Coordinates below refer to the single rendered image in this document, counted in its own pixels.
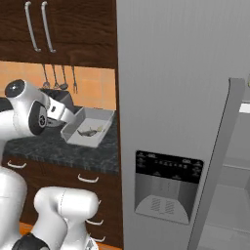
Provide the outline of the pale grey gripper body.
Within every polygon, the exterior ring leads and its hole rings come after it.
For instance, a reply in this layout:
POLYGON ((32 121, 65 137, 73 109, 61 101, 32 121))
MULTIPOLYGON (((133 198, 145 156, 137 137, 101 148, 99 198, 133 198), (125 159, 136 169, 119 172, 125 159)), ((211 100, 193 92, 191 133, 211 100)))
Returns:
POLYGON ((76 115, 68 108, 64 109, 62 121, 68 124, 73 124, 76 121, 76 115))

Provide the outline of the dark grey fish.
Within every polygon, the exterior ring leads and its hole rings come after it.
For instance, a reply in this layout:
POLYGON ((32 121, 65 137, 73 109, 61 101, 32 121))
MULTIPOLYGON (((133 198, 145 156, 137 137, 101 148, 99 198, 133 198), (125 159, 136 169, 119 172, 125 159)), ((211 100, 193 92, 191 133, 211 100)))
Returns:
POLYGON ((78 134, 82 137, 93 137, 97 133, 101 132, 103 130, 102 126, 99 126, 97 129, 90 128, 87 131, 78 131, 78 134))

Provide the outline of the grey rectangular tupperware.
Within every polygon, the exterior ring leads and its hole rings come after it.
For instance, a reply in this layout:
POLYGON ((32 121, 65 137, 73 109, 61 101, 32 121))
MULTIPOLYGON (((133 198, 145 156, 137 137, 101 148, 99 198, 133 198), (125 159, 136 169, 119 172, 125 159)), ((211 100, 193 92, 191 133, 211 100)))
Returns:
POLYGON ((62 128, 62 138, 70 145, 97 148, 112 124, 114 111, 82 107, 75 115, 76 121, 73 124, 66 124, 62 128), (93 137, 82 137, 78 134, 78 131, 97 129, 99 126, 102 126, 103 130, 93 137))

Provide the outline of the black box-shaped appliance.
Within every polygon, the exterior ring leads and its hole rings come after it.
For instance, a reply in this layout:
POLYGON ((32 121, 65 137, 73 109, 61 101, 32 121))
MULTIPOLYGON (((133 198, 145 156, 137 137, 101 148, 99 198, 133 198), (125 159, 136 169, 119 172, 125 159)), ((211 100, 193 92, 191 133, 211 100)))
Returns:
POLYGON ((74 111, 74 104, 71 94, 68 91, 55 90, 55 89, 40 89, 52 99, 64 104, 70 111, 74 111))

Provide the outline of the hanging metal fork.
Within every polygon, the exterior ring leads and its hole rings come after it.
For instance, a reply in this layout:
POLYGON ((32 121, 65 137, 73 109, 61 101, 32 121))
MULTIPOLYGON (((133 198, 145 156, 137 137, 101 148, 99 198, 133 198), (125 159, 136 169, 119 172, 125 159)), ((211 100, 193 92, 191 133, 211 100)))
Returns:
POLYGON ((74 65, 71 66, 71 70, 72 70, 72 75, 73 75, 73 92, 75 94, 78 94, 78 88, 77 88, 77 83, 76 83, 74 65))

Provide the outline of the hanging metal spoon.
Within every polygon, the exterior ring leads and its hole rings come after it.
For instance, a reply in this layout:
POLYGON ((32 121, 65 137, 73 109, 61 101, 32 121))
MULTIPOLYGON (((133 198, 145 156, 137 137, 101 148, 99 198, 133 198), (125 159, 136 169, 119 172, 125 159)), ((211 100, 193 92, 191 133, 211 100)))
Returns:
POLYGON ((57 74, 56 74, 56 68, 55 68, 54 64, 52 64, 52 70, 53 70, 54 79, 55 79, 54 89, 59 89, 60 85, 58 83, 57 74))

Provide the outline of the hanging metal ladle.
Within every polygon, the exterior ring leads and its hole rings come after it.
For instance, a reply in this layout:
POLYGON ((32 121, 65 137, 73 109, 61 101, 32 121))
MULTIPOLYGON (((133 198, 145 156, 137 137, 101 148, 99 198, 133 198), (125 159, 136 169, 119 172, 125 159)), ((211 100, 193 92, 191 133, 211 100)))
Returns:
POLYGON ((43 83, 43 88, 50 89, 50 83, 47 77, 46 66, 43 63, 42 63, 42 66, 43 66, 43 71, 44 71, 44 76, 45 76, 45 82, 43 83))

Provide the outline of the dark wood drawer front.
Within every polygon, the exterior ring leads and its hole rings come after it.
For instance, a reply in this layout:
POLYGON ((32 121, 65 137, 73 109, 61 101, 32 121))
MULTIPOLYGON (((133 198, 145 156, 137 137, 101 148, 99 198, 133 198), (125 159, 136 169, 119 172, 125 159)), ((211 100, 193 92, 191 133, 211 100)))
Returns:
POLYGON ((98 243, 119 249, 123 248, 123 238, 120 231, 115 232, 113 229, 103 226, 88 226, 87 229, 91 237, 103 238, 105 236, 105 241, 98 243))
POLYGON ((4 155, 2 164, 4 167, 16 171, 25 179, 27 184, 27 196, 21 214, 21 222, 33 225, 38 217, 37 212, 34 209, 33 199, 37 190, 39 190, 39 185, 34 183, 34 179, 41 174, 41 168, 39 163, 26 158, 4 155), (26 166, 22 169, 9 167, 7 165, 7 162, 9 160, 11 160, 12 163, 16 165, 22 165, 23 163, 26 163, 26 166))
POLYGON ((102 223, 100 226, 87 225, 91 234, 101 232, 121 232, 121 198, 115 192, 101 192, 98 194, 101 202, 97 214, 90 219, 94 223, 102 223))
POLYGON ((41 169, 44 178, 62 187, 85 188, 94 191, 96 194, 101 192, 115 192, 121 198, 120 177, 117 175, 49 163, 43 163, 41 169), (83 183, 77 179, 78 174, 86 179, 99 177, 99 180, 95 184, 83 183))

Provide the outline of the dark wood cupboard door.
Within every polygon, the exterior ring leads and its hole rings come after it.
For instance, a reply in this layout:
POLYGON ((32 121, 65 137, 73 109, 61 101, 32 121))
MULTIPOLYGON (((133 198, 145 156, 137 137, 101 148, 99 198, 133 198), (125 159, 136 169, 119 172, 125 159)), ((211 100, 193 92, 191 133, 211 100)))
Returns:
POLYGON ((114 0, 47 1, 46 15, 55 53, 53 64, 116 68, 116 14, 114 0))
POLYGON ((0 61, 31 63, 34 50, 22 0, 0 0, 0 61))

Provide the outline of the grey fridge door with dispenser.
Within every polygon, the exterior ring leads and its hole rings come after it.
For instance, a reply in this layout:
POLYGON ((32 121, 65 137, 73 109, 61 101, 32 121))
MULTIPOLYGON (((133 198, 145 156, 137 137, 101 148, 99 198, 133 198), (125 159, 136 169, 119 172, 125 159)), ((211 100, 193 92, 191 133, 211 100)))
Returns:
POLYGON ((117 0, 123 250, 187 250, 250 0, 117 0))

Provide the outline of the grey open fridge door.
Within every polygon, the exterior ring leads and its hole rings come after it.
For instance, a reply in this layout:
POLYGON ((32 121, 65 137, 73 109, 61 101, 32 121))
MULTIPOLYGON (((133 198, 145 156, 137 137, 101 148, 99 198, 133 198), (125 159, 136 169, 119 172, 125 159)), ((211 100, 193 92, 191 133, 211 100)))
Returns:
POLYGON ((224 159, 229 148, 230 138, 242 104, 244 91, 245 80, 243 78, 229 79, 229 92, 209 162, 209 168, 204 180, 187 250, 196 250, 198 247, 224 159))

